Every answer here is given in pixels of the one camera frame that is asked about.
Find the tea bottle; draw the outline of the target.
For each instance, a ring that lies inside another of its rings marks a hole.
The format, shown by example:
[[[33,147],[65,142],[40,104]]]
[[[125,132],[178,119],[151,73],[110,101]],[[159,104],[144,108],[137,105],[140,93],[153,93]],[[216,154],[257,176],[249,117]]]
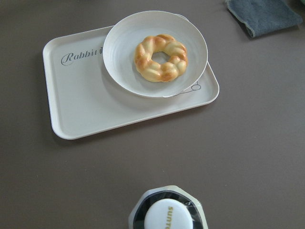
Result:
[[[128,217],[130,229],[208,229],[199,200],[175,185],[147,190]]]

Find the white serving tray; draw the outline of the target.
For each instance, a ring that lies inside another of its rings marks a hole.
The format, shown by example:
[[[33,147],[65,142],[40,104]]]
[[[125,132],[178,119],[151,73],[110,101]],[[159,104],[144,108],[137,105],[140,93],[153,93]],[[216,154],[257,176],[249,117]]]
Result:
[[[51,125],[77,139],[213,102],[219,84],[210,66],[191,88],[171,98],[145,98],[121,88],[104,67],[110,27],[55,38],[43,49]]]

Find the white plate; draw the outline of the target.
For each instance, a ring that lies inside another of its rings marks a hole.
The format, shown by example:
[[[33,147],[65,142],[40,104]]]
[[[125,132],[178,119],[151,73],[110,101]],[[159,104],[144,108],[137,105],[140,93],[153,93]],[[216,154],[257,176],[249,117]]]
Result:
[[[174,96],[194,84],[206,69],[208,50],[200,31],[169,12],[144,11],[119,21],[103,45],[112,79],[144,97]]]

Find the grey folded cloth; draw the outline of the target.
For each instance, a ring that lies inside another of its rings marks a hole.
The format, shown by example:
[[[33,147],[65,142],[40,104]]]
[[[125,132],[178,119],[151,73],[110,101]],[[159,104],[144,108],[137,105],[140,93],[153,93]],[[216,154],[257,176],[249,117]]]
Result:
[[[302,17],[282,0],[227,0],[225,3],[252,38],[303,22]]]

